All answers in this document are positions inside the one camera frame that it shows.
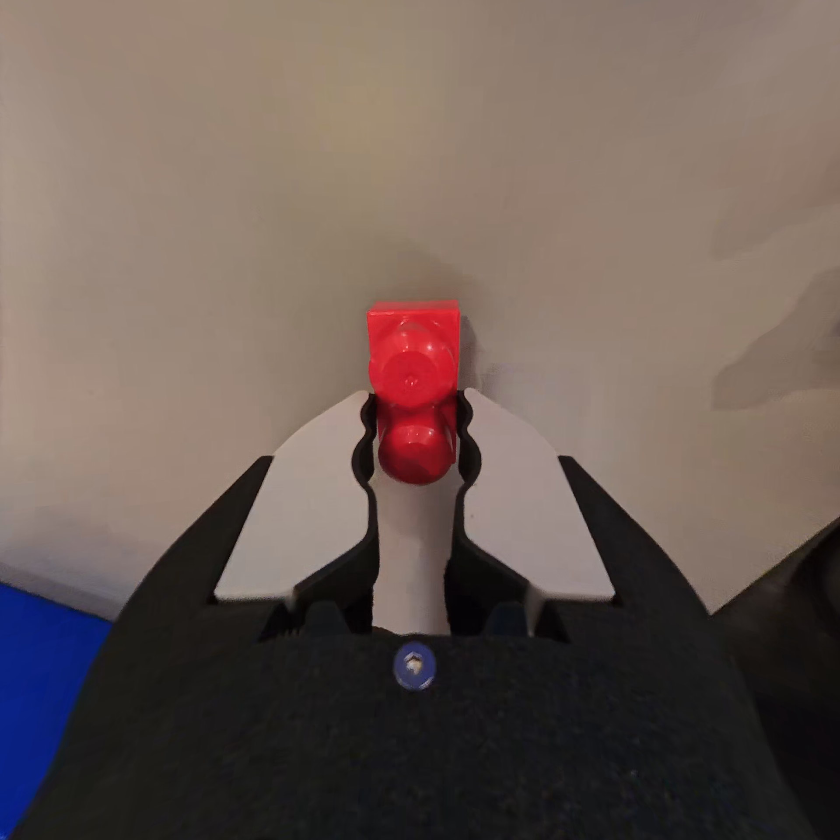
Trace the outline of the blue plastic storage bin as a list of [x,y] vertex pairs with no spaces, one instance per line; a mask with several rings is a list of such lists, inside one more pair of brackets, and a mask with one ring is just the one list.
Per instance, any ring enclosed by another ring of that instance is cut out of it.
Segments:
[[1,585],[1,838],[44,779],[111,625]]

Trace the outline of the red two-stud toy block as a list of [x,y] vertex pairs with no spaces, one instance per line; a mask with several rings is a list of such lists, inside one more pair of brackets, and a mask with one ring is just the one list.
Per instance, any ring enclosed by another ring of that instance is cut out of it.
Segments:
[[381,468],[407,485],[433,484],[456,457],[459,303],[379,301],[366,318]]

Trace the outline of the grey desk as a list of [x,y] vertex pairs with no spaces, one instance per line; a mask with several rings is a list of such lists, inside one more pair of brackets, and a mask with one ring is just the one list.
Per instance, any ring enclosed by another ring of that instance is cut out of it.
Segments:
[[456,298],[712,609],[838,516],[838,2],[2,2],[2,578],[112,616]]

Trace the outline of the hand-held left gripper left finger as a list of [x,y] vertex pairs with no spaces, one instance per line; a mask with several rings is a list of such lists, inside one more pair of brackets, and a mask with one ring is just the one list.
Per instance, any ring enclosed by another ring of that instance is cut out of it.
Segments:
[[350,630],[372,630],[381,568],[375,432],[375,397],[359,391],[278,447],[216,583],[216,602],[272,603],[288,627],[330,602]]

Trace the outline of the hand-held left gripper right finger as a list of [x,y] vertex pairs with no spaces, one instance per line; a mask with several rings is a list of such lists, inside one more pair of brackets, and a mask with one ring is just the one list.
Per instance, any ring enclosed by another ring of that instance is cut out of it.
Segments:
[[615,587],[552,445],[475,388],[458,393],[456,431],[451,634],[563,636],[555,605],[613,604]]

